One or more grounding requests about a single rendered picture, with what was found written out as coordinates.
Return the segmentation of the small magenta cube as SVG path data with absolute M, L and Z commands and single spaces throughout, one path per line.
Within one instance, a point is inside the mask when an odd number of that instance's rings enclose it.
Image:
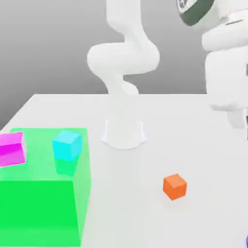
M 25 164 L 27 147 L 23 132 L 0 134 L 0 167 Z

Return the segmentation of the small cyan cube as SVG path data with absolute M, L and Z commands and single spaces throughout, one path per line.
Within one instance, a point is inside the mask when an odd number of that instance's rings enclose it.
M 82 135 L 72 131 L 62 131 L 52 140 L 54 157 L 74 161 L 82 152 Z

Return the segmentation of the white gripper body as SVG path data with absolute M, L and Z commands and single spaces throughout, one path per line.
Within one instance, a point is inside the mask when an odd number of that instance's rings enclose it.
M 208 101 L 213 110 L 248 108 L 248 50 L 211 52 L 205 60 Z

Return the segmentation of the large green box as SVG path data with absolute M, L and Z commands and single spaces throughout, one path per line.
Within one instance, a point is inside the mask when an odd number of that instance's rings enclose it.
M 54 157 L 62 131 L 82 135 L 74 161 Z M 86 128 L 13 128 L 23 132 L 25 164 L 0 167 L 0 248 L 80 247 L 91 191 Z

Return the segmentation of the small orange cube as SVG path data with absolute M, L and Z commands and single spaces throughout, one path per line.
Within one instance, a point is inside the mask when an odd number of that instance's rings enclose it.
M 186 188 L 187 182 L 177 173 L 164 178 L 163 191 L 172 201 L 183 197 Z

